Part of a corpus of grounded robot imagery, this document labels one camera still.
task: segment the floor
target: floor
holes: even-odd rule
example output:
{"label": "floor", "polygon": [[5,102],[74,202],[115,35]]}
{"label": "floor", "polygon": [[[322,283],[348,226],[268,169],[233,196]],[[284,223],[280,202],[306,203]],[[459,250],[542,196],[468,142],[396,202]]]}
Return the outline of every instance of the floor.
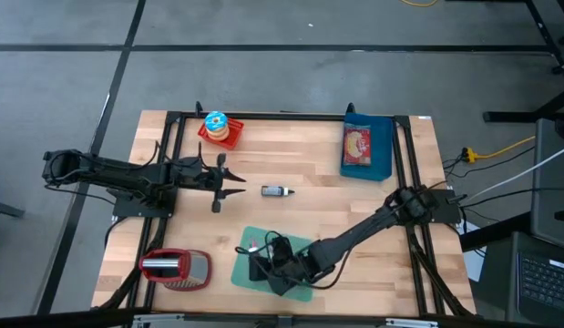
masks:
{"label": "floor", "polygon": [[[0,44],[123,45],[137,3],[0,0]],[[551,34],[564,34],[556,3],[535,4]],[[134,44],[542,45],[543,39],[523,4],[148,0]],[[70,201],[43,189],[42,154],[89,148],[119,57],[0,52],[0,201],[26,210],[23,219],[0,216],[0,317],[35,310]],[[128,158],[140,110],[192,110],[196,100],[223,111],[342,113],[354,102],[361,113],[429,115],[442,159],[465,146],[488,153],[533,135],[534,127],[485,124],[481,113],[542,105],[564,88],[564,78],[549,73],[555,65],[551,56],[514,53],[132,52],[100,155]],[[451,185],[473,194],[531,163],[529,153]],[[529,186],[526,177],[497,193]],[[529,198],[491,201],[478,211],[502,220],[527,210]],[[53,312],[89,307],[110,211],[86,201]],[[468,218],[477,226],[492,222]],[[494,316],[495,309],[477,305]]]}

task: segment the small bottle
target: small bottle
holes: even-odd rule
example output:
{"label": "small bottle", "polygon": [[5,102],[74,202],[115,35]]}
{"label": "small bottle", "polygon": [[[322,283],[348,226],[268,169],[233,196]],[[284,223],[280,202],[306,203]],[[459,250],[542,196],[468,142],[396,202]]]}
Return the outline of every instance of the small bottle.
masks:
{"label": "small bottle", "polygon": [[285,187],[261,186],[261,195],[266,197],[285,197],[294,192]]}

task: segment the white cable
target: white cable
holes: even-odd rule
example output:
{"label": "white cable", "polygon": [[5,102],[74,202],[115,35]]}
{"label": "white cable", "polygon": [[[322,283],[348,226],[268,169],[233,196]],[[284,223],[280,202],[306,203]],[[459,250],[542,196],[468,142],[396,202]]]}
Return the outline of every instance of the white cable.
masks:
{"label": "white cable", "polygon": [[549,157],[548,159],[543,160],[542,162],[540,162],[539,164],[535,165],[534,167],[532,167],[532,168],[530,168],[530,169],[527,169],[526,171],[524,171],[524,172],[522,172],[522,173],[519,173],[519,174],[517,174],[516,176],[514,176],[514,177],[512,177],[512,178],[510,178],[510,179],[507,179],[507,180],[504,180],[504,181],[502,181],[502,182],[500,182],[500,183],[497,183],[497,184],[495,184],[495,185],[492,186],[492,187],[488,187],[488,188],[486,188],[486,189],[480,191],[480,192],[477,193],[476,195],[474,195],[474,196],[468,198],[468,199],[465,200],[465,201],[473,200],[474,198],[476,198],[476,197],[482,195],[482,194],[485,193],[485,192],[489,192],[489,191],[491,191],[492,189],[494,189],[494,188],[496,188],[496,187],[500,187],[500,186],[502,186],[503,184],[506,184],[506,183],[509,183],[509,182],[512,181],[512,180],[518,179],[518,178],[524,176],[525,174],[527,174],[527,173],[529,173],[529,172],[531,172],[531,171],[533,171],[533,170],[535,170],[535,169],[538,169],[538,168],[540,168],[541,166],[547,164],[547,163],[550,162],[552,159],[556,158],[557,156],[561,155],[562,153],[564,153],[564,149],[562,149],[562,150],[556,152],[556,153],[553,154],[551,157]]}

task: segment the table leg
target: table leg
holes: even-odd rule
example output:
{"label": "table leg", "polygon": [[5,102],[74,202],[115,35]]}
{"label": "table leg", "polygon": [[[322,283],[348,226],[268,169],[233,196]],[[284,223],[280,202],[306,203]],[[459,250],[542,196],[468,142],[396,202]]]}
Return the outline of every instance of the table leg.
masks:
{"label": "table leg", "polygon": [[564,113],[557,113],[562,108],[564,108],[564,91],[532,112],[484,112],[482,117],[485,122],[534,123],[539,118],[564,119]]}
{"label": "table leg", "polygon": [[461,235],[462,251],[472,251],[484,247],[490,242],[502,241],[510,237],[514,231],[523,231],[529,234],[530,212]]}
{"label": "table leg", "polygon": [[25,212],[23,210],[16,209],[12,206],[8,206],[0,202],[0,214],[9,215],[11,217],[20,218]]}

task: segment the orange plate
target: orange plate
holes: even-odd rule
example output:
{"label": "orange plate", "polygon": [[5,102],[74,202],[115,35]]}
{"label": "orange plate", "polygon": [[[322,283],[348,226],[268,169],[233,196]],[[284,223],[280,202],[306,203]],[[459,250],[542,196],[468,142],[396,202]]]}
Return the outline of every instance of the orange plate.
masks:
{"label": "orange plate", "polygon": [[229,126],[229,136],[222,141],[215,141],[211,139],[207,133],[204,123],[200,126],[199,136],[210,143],[214,143],[215,145],[219,145],[228,150],[233,150],[235,146],[237,146],[237,142],[241,137],[241,131],[243,130],[244,124],[237,119],[227,118],[227,125]]}

